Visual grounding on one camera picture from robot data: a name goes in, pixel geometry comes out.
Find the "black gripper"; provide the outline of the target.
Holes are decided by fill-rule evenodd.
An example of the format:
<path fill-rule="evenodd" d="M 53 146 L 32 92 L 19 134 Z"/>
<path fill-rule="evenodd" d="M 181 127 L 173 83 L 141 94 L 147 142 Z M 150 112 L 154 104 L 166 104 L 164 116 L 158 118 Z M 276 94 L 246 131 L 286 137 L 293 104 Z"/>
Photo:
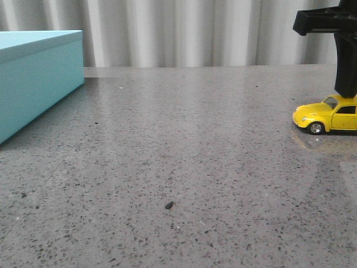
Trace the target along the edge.
<path fill-rule="evenodd" d="M 356 1 L 340 1 L 338 6 L 298 11 L 293 30 L 334 33 L 337 49 L 335 90 L 344 98 L 356 96 Z"/>

